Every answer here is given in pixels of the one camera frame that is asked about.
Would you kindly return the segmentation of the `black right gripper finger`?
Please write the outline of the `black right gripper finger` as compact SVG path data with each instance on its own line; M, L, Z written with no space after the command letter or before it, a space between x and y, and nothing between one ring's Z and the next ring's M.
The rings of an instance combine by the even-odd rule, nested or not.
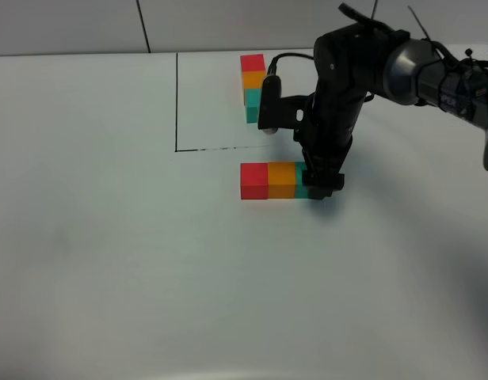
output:
M318 186L307 186L310 200L324 200L339 192L344 187L344 174L337 173L333 176L318 178Z
M304 186L318 186L318 174L310 158L304 158L302 176Z

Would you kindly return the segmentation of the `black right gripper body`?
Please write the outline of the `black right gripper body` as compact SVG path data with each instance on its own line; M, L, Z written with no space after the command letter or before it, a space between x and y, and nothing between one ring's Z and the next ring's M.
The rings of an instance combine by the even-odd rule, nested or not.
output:
M365 95L324 98L308 97L301 126L294 140L303 149L311 178L335 178L353 141L353 129Z

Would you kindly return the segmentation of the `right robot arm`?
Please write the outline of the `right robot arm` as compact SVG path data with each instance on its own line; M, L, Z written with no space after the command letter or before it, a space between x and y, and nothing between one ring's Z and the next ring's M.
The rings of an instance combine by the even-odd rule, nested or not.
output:
M303 148L303 185L312 200L342 190L340 172L364 103L378 96L398 105L432 106L483 130L488 171L488 60L457 59L428 36L413 39L401 29L342 3L354 22L320 36L314 47L316 89L295 132Z

